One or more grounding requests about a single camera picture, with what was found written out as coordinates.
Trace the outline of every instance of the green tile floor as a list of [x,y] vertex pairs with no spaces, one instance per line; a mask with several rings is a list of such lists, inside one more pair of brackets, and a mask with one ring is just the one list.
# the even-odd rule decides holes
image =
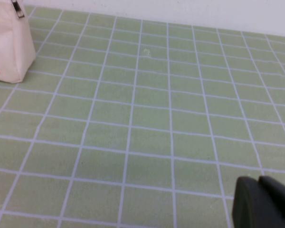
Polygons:
[[27,6],[0,83],[0,228],[230,228],[236,178],[285,183],[285,37]]

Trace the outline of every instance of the bag strap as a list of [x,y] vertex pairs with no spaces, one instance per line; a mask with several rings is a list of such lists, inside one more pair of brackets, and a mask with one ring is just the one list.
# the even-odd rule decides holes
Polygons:
[[12,4],[13,4],[13,7],[14,7],[14,9],[15,9],[15,12],[16,12],[18,18],[19,18],[19,19],[20,19],[20,18],[24,18],[25,15],[24,15],[24,13],[23,13],[23,11],[22,11],[22,9],[21,9],[19,3],[17,2],[17,0],[11,0],[11,2],[12,2]]

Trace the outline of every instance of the white bag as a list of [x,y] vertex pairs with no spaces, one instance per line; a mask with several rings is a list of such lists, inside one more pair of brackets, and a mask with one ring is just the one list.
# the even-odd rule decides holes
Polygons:
[[0,81],[21,82],[36,58],[22,0],[0,0]]

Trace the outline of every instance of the black object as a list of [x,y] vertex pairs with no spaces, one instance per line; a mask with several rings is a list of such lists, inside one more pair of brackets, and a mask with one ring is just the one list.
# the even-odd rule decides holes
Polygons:
[[271,177],[239,177],[232,218],[235,228],[285,228],[285,185]]

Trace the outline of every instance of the white grout line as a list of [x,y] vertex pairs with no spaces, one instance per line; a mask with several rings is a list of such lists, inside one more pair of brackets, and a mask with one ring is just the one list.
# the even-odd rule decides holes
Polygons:
[[171,150],[171,187],[172,187],[172,205],[173,205],[173,228],[177,228],[177,210],[176,210],[177,204],[176,204],[176,193],[175,193],[174,139],[173,139],[173,121],[172,121],[169,24],[168,23],[167,23],[167,60],[168,60],[169,129],[170,129],[170,150]]
[[[49,32],[47,38],[50,36],[51,32],[54,30],[55,26],[56,26],[57,23],[59,22],[59,19],[61,18],[62,13],[63,13],[63,11],[61,11],[58,20],[57,20],[56,23],[54,24],[52,30]],[[40,46],[40,48],[39,48],[39,50],[38,50],[38,52],[37,52],[37,55],[39,54],[40,50],[42,49],[42,45]],[[48,107],[48,109],[47,109],[47,112],[49,112],[49,108],[50,108],[52,102],[54,101],[54,97],[55,97],[55,95],[53,95],[53,97],[52,97],[52,100],[51,100],[51,103],[50,103],[50,105],[49,105],[49,107]],[[23,161],[22,161],[22,164],[21,164],[21,167],[20,167],[20,172],[23,170],[23,168],[24,168],[24,166],[25,166],[25,163],[26,163],[26,161],[27,161],[27,159],[28,159],[28,157],[29,157],[29,154],[30,154],[30,152],[31,152],[31,150],[32,150],[32,147],[33,147],[33,145],[34,145],[34,140],[36,139],[36,137],[37,137],[37,135],[38,135],[39,128],[40,128],[40,126],[42,125],[43,121],[44,121],[45,118],[46,118],[46,114],[44,115],[43,119],[41,120],[40,124],[38,125],[38,127],[37,127],[37,129],[36,129],[36,131],[35,131],[35,135],[34,135],[33,141],[31,142],[31,145],[30,145],[30,147],[29,147],[29,149],[28,149],[28,151],[27,151],[27,153],[26,153],[26,155],[25,155],[25,157],[24,157],[24,159],[23,159]],[[17,182],[18,182],[19,177],[20,177],[20,174],[17,174],[16,177],[15,177],[15,180],[14,180],[14,182],[13,182],[13,184],[12,184],[12,186],[11,186],[11,188],[10,188],[10,190],[9,190],[9,192],[8,192],[8,194],[7,194],[7,196],[6,196],[6,199],[4,200],[3,206],[2,206],[1,211],[0,211],[0,221],[1,221],[1,219],[2,219],[3,212],[5,211],[5,209],[6,209],[7,205],[8,205],[8,203],[9,203],[9,200],[10,200],[12,194],[13,194],[13,191],[14,191],[14,189],[15,189],[15,187],[16,187],[16,184],[17,184]]]
[[[192,34],[193,34],[193,40],[194,40],[194,48],[196,49],[196,42],[195,42],[195,32],[194,29],[192,27]],[[203,91],[203,97],[204,97],[204,104],[205,104],[205,110],[206,110],[206,114],[207,114],[207,121],[208,121],[208,125],[209,125],[209,132],[211,135],[211,140],[212,140],[212,145],[213,145],[213,150],[214,150],[214,156],[215,156],[215,161],[216,161],[216,166],[217,166],[217,171],[218,171],[218,181],[219,181],[219,187],[220,187],[220,192],[222,197],[225,197],[225,190],[224,190],[224,185],[223,185],[223,180],[222,180],[222,174],[220,171],[220,166],[219,166],[219,157],[218,157],[218,152],[217,152],[217,148],[216,148],[216,144],[215,144],[215,139],[213,136],[213,130],[212,130],[212,126],[211,126],[211,121],[210,121],[210,116],[209,116],[209,111],[208,111],[208,105],[207,105],[207,99],[206,99],[206,94],[205,94],[205,89],[204,89],[204,84],[203,84],[203,80],[202,80],[202,76],[201,76],[201,70],[200,70],[200,65],[199,65],[199,55],[196,52],[196,60],[197,60],[197,64],[198,64],[198,68],[199,68],[199,77],[200,77],[200,84],[201,84],[201,89]],[[229,211],[228,211],[228,207],[227,207],[227,203],[226,200],[223,199],[223,204],[224,204],[224,208],[225,208],[225,216],[226,216],[226,221],[227,221],[227,226],[229,228],[231,228],[231,224],[230,224],[230,218],[229,218]]]
[[[88,24],[88,20],[89,20],[90,16],[91,16],[91,14],[89,14],[89,16],[88,16],[88,18],[86,20],[86,24],[85,25]],[[114,32],[114,29],[115,29],[116,20],[117,20],[117,17],[115,17],[115,19],[114,19],[114,25],[113,25],[113,29],[112,29],[112,32],[111,32],[111,38],[113,36],[113,32]],[[95,89],[94,97],[97,97],[97,94],[98,94],[98,90],[99,90],[101,78],[102,78],[102,75],[103,75],[103,72],[104,72],[104,67],[105,67],[105,64],[106,64],[106,60],[107,60],[107,57],[108,57],[111,41],[112,40],[110,40],[109,43],[108,43],[107,52],[106,52],[105,57],[104,57],[104,62],[103,62],[101,73],[100,73],[100,76],[99,76],[99,79],[98,79],[98,82],[97,82],[97,86],[96,86],[96,89]],[[75,174],[76,174],[76,170],[77,170],[77,167],[78,167],[78,164],[79,164],[80,156],[81,156],[83,145],[84,145],[85,138],[86,138],[85,136],[86,136],[89,124],[90,124],[90,120],[92,118],[94,105],[95,105],[95,100],[92,102],[92,105],[91,105],[91,108],[90,108],[90,112],[89,112],[89,116],[88,116],[88,119],[87,119],[87,122],[86,122],[86,125],[85,125],[85,129],[84,129],[83,134],[82,134],[80,148],[79,148],[78,155],[77,155],[77,158],[76,158],[76,161],[75,161],[75,164],[74,164],[71,181],[70,181],[70,183],[68,185],[68,188],[67,188],[67,191],[66,191],[66,196],[65,196],[65,199],[64,199],[64,202],[63,202],[63,206],[62,206],[62,209],[61,209],[61,212],[60,212],[60,219],[58,221],[57,228],[60,228],[60,226],[61,226],[62,218],[63,218],[63,215],[65,213],[66,207],[67,207],[67,201],[68,201],[68,198],[69,198],[72,186],[73,186],[74,177],[75,177]]]
[[139,33],[139,42],[138,42],[136,65],[135,65],[135,76],[134,76],[132,99],[131,99],[131,111],[130,111],[129,126],[128,126],[127,146],[126,146],[125,157],[124,157],[124,165],[123,165],[123,180],[122,180],[123,183],[122,183],[122,188],[121,188],[121,193],[120,193],[117,228],[121,228],[122,215],[123,215],[124,191],[125,191],[126,178],[127,178],[127,168],[128,168],[128,159],[129,159],[129,151],[130,151],[130,142],[131,142],[131,131],[132,131],[132,124],[133,124],[135,91],[136,91],[137,73],[138,73],[138,64],[139,64],[139,53],[140,53],[140,48],[141,48],[142,29],[143,29],[143,23],[142,22],[143,21],[141,20],[141,28],[140,28],[140,33]]

